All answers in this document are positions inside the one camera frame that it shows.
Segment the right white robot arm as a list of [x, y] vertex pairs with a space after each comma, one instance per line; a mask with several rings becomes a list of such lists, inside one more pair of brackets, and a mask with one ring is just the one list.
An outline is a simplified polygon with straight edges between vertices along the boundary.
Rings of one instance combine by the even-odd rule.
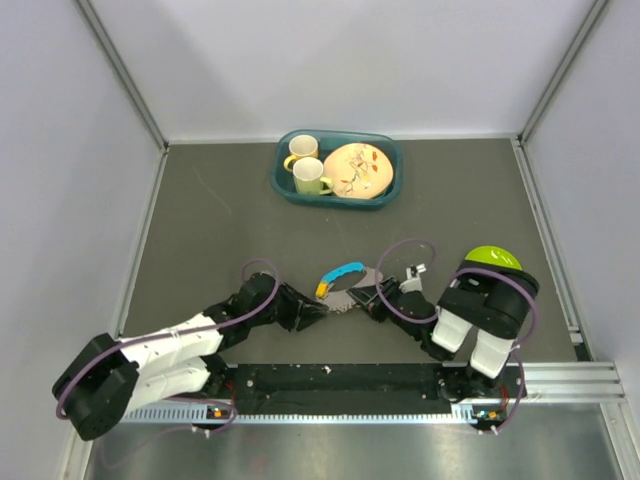
[[388, 277], [370, 286], [354, 286], [347, 294], [370, 318], [391, 320], [423, 351], [441, 362], [451, 361], [470, 331], [476, 343], [462, 379], [449, 382], [448, 398], [462, 400], [492, 394], [504, 380], [503, 371], [529, 314], [538, 314], [539, 282], [513, 268], [464, 262], [439, 301], [422, 293], [423, 267], [406, 270], [406, 279]]

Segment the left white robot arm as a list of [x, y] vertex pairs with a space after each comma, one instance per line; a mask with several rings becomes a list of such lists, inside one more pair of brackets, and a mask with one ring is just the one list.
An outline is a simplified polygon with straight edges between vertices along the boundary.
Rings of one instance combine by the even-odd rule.
[[183, 393], [216, 396], [227, 374], [216, 354], [244, 341], [251, 329], [277, 323], [300, 331], [326, 316], [329, 284], [309, 298], [259, 272], [228, 299], [190, 319], [147, 335], [92, 338], [52, 387], [56, 414], [84, 441], [112, 430], [130, 412]]

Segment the small yellow tag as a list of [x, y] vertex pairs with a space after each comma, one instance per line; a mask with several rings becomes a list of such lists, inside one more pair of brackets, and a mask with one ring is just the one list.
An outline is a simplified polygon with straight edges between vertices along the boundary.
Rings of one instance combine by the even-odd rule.
[[327, 294], [328, 289], [329, 285], [325, 282], [321, 282], [316, 288], [315, 295], [317, 297], [324, 297]]

